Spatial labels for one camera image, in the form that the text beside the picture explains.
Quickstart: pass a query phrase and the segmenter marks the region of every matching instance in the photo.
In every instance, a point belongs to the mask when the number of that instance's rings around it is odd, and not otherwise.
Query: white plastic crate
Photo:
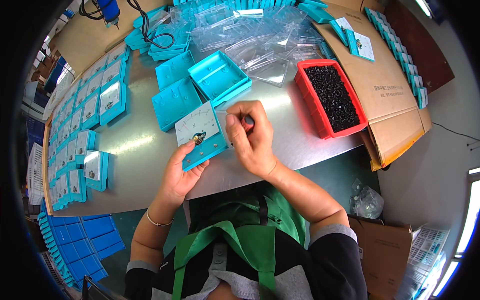
[[[29,204],[40,205],[43,199],[42,146],[37,143],[33,144],[28,157],[27,187]]]
[[[423,227],[413,240],[408,263],[429,272],[442,251],[450,230]]]
[[[407,269],[394,297],[396,300],[411,300],[416,295],[435,265],[449,232],[428,227],[420,229],[410,248]]]

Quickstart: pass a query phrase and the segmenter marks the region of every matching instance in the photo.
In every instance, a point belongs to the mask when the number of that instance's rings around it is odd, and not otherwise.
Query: black cable
[[[99,7],[98,3],[96,1],[92,1],[92,3],[98,8],[96,11],[94,12],[86,12],[85,10],[85,4],[84,4],[84,1],[85,0],[82,0],[80,2],[80,8],[78,10],[78,13],[81,15],[81,16],[86,16],[87,18],[90,18],[92,20],[101,20],[103,18],[103,15],[101,13],[102,9],[106,8],[107,6],[110,5],[110,3],[112,3],[113,0],[110,0],[104,7]],[[98,17],[92,17],[92,14],[94,13],[98,13],[100,12],[100,16]]]
[[[440,126],[440,127],[443,127],[443,129],[448,130],[448,131],[450,131],[450,132],[453,132],[453,133],[455,133],[455,134],[463,135],[463,136],[469,137],[469,138],[471,138],[471,139],[474,139],[474,140],[476,140],[476,141],[480,141],[480,139],[477,139],[477,138],[475,138],[475,137],[473,137],[473,136],[469,136],[469,135],[466,135],[466,134],[463,134],[463,133],[458,133],[458,132],[455,132],[455,131],[453,131],[453,130],[451,130],[451,129],[448,129],[448,128],[446,128],[445,126],[443,126],[442,124],[438,124],[438,123],[435,123],[435,122],[432,122],[432,123],[435,124],[435,125],[438,125],[438,126]]]
[[[133,2],[135,3],[135,5],[132,3],[131,0],[127,0],[128,4],[130,6],[132,6],[134,9],[138,10],[140,12],[140,15],[142,16],[142,35],[144,36],[144,41],[145,42],[150,42],[152,43],[153,45],[159,47],[160,49],[168,49],[170,48],[171,46],[173,46],[173,44],[175,43],[175,38],[173,37],[172,34],[170,33],[161,33],[159,35],[156,35],[154,36],[153,38],[149,38],[148,37],[148,26],[149,26],[149,20],[148,20],[148,16],[147,14],[142,10],[142,8],[140,7],[140,5],[138,4],[137,0],[133,0]],[[166,47],[164,46],[160,46],[159,44],[157,44],[156,42],[154,42],[153,40],[156,39],[157,37],[159,36],[169,36],[172,38],[172,43]]]

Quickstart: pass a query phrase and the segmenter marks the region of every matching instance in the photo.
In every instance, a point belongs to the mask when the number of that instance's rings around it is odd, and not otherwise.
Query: woman's right hand
[[[279,162],[272,153],[273,128],[262,103],[237,102],[227,109],[227,113],[228,139],[233,143],[238,160],[249,172],[265,180]],[[255,121],[248,137],[240,122],[246,115]]]

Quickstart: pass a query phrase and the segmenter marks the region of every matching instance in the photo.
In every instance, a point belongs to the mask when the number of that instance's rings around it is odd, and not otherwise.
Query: person
[[[129,299],[367,299],[357,237],[345,209],[272,152],[273,128],[259,101],[227,110],[237,159],[264,181],[193,199],[189,234],[164,258],[175,211],[209,165],[188,172],[181,145],[132,239]],[[241,118],[254,122],[247,136]],[[306,250],[305,221],[310,224]]]

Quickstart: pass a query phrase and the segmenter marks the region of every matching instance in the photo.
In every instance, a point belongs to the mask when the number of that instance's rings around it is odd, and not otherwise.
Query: hand
[[[260,101],[241,101],[227,109],[226,130],[235,147],[235,154],[251,173],[265,179],[275,168],[278,159],[272,153],[273,128]],[[249,114],[255,121],[247,137],[240,120]]]
[[[183,171],[182,160],[195,148],[195,141],[189,140],[187,143],[178,147],[168,160],[163,173],[162,184],[158,190],[158,196],[161,201],[169,201],[172,204],[180,206],[185,199],[185,195],[194,187],[199,180],[202,172],[210,163],[206,160],[198,166]]]

